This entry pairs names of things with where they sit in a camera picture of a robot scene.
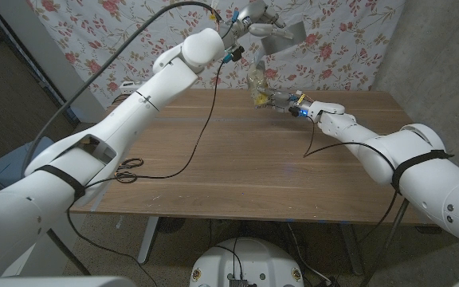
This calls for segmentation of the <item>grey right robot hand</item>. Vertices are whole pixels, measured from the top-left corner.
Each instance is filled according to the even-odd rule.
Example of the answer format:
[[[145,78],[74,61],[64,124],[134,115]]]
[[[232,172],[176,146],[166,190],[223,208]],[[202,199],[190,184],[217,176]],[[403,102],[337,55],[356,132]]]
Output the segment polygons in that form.
[[[294,117],[309,116],[312,101],[303,93],[296,93],[259,88],[258,108],[271,108],[277,112],[288,113]]]

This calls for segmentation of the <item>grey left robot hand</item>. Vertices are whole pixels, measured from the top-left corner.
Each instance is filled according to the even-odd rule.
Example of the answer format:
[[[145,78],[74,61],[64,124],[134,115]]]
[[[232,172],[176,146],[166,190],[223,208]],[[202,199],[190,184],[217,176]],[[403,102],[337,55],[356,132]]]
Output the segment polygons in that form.
[[[292,40],[294,35],[286,30],[279,14],[262,0],[250,2],[238,11],[233,35],[236,39],[247,33],[257,37],[278,36]]]

